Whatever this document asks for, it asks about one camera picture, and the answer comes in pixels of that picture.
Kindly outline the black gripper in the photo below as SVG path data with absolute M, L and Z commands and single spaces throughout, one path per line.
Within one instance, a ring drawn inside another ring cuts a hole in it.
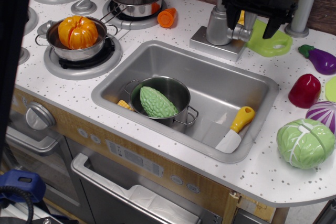
M 298 8 L 293 0 L 222 0 L 222 4 L 226 8 L 227 25 L 232 30 L 236 27 L 242 10 L 268 18 L 263 39 L 270 39 L 281 24 L 290 23 Z

